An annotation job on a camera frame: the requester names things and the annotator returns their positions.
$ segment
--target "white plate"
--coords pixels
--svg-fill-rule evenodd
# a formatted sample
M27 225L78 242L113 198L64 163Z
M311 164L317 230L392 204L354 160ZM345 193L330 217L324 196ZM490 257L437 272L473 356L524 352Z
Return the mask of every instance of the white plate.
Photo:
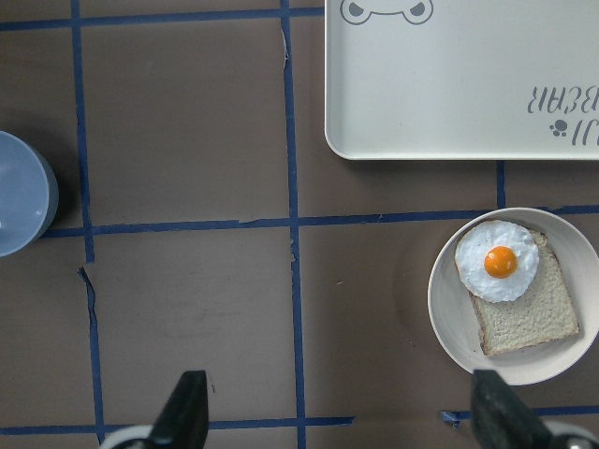
M504 355L487 357L480 349L478 322L454 263L456 244L474 225L489 219L528 226L548 236L560 261L566 287L577 313L580 333ZM495 369L508 384L535 384L574 365L599 331L599 258L587 239L564 219L526 208L495 210L461 228L439 253L429 281L429 315L446 352L469 372Z
M325 16L341 157L599 159L596 0L327 0Z

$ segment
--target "brown surface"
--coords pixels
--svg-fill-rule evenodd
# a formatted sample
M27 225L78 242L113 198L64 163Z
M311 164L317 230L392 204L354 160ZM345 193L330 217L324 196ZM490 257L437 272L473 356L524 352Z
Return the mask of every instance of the brown surface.
M41 3L5 3L0 22L68 17L70 2ZM82 0L80 9L277 5ZM295 417L295 222L286 221L295 196L281 21L85 25L81 37L94 226L283 219L270 228L95 235L86 268L106 423L150 424L184 369L209 372L212 420ZM350 163L333 154L323 136L324 19L291 19L291 37L299 217L497 207L492 161ZM68 28L0 32L0 129L54 167L55 230L82 224L71 45ZM506 203L596 204L597 167L507 162ZM599 215L564 218L599 248ZM467 425L455 431L439 419L468 408L470 376L441 348L427 310L434 259L465 222L301 222L294 267L306 415L356 417L349 427L307 427L309 449L475 447ZM0 427L94 425L87 296L77 277L85 261L83 238L41 239L0 259ZM518 392L535 407L596 405L598 368L594 345L567 372ZM599 433L596 418L570 419ZM215 430L207 447L295 447L296 439L294 427ZM95 447L95 435L0 437L0 447L41 446Z

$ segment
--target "blue tape grid line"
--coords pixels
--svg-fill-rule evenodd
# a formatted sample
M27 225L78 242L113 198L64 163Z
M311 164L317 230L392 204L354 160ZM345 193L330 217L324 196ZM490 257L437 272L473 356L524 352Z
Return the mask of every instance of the blue tape grid line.
M144 23L233 21L248 19L277 19L288 17L320 17L323 7L282 7L280 9L248 9L235 11L180 12L172 14L144 14L114 17L73 17L49 21L2 22L2 31L49 30L73 26L135 25Z
M599 213L599 205L564 206L558 209L537 206L535 209L546 210L556 215L585 215ZM321 217L263 218L251 222L238 220L215 220L206 222L170 222L170 223L141 223L141 224L107 224L92 226L92 234L137 234L141 232L175 232L175 231L210 231L218 229L252 229L289 227L293 222L298 227L327 226L327 225L368 225L383 223L429 222L442 220L472 220L486 210L425 210L422 212L375 213L366 215L339 215ZM83 228L50 229L43 238L59 239L81 237Z
M321 7L290 8L288 0L281 1L280 9L258 9L242 11L215 11L199 13L176 13L176 14L153 14L138 16L81 18L78 0L71 0L70 20L35 21L35 22L7 22L0 23L1 31L18 30L40 30L52 28L72 29L73 63L75 75L75 92L77 99L78 117L78 148L80 157L81 197L82 197L82 219L83 228L51 229L45 234L45 238L67 238L85 237L86 259L88 262L94 260L93 235L138 233L138 232L165 232L180 230L214 230L214 229L236 229L256 227L289 227L292 238L291 252L293 255L293 311L294 311L294 350L296 357L296 398L297 418L271 419L271 420L247 420L247 421L218 421L211 423L213 429L223 428L257 428L257 427L297 427L298 448L304 449L305 428L308 426L342 426L350 425L353 418L306 418L305 397L303 379L303 347L301 331L301 294L300 294L300 243L299 228L301 226L313 225L355 225L376 223L401 223L410 221L430 220L452 220L472 219L487 212L488 210L444 210L423 211L390 214L370 214L351 216L329 216L329 217L299 217L298 216L298 185L297 185L297 163L296 163L296 140L295 140L295 117L293 98L293 75L290 49L290 18L291 17L318 17L324 15ZM281 18L284 30L288 60L285 66L285 111L287 123L288 144L288 174L289 174L289 219L260 219L252 222L239 222L234 220L208 221L208 222L180 222L160 224L115 224L92 226L89 211L89 178L87 170L87 139L85 128L85 106L83 94L83 70L81 56L81 27L143 24L159 22L198 22L219 20L242 20L242 19L268 19ZM505 207L504 190L504 161L497 161L497 207ZM539 208L552 211L557 214L585 214L599 213L599 205L566 206L557 210ZM105 426L103 422L103 407L101 394L101 380L99 370L99 344L97 336L97 320L95 319L95 294L87 276L81 276L87 283L88 307L90 312L90 348L94 376L95 396L95 426L49 426L49 427L5 427L0 428L0 435L29 435L29 434L64 434L64 433L96 433L98 439L102 440L104 433L116 430L122 426ZM539 415L559 414L589 414L599 413L599 407L561 407L538 409ZM447 413L458 422L461 419L469 419L469 412Z
M599 414L599 405L577 405L567 407L541 407L533 409L537 416L568 416L582 414ZM472 419L470 411L441 412L441 419L458 427L461 421Z
M231 430L237 428L274 428L274 427L330 427L351 426L352 416L318 417L318 418L282 418L282 419L249 419L240 421L212 421L210 430ZM106 433L115 432L133 425L105 425ZM93 434L97 426L30 426L30 427L0 427L0 435L65 435Z
M100 377L100 338L97 330L97 317L95 316L95 291L84 268L78 274L85 282L87 289L87 310L90 317L90 356L92 362L92 388L94 389L94 415L95 434L100 442L104 441L104 404L102 399L102 380Z
M73 47L73 71L75 101L77 108L77 147L81 190L81 218L85 237L85 260L94 262L94 235L90 218L90 185L87 169L87 130L85 127L85 98L83 94L83 60L81 52L81 27L79 0L71 0L71 35Z
M301 325L300 226L298 222L298 164L296 157L296 120L293 95L293 54L289 0L281 0L281 28L285 38L285 124L287 140L287 182L289 192L289 237L291 238L291 301L293 306L293 352L296 377L296 416L306 417L303 372L303 331ZM306 449L306 427L298 426L298 449Z

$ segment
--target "toast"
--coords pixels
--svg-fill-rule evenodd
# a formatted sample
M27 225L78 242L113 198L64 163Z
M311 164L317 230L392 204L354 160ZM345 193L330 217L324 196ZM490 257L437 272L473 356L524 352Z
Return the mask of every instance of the toast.
M547 246L547 236L529 230L539 249L539 266L524 295L515 301L490 303L470 293L485 355L516 351L578 333L559 261Z

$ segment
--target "tray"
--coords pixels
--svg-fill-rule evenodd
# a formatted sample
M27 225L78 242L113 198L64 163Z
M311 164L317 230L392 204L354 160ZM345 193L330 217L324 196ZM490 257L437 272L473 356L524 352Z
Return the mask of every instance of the tray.
M599 159L595 0L327 0L346 159Z

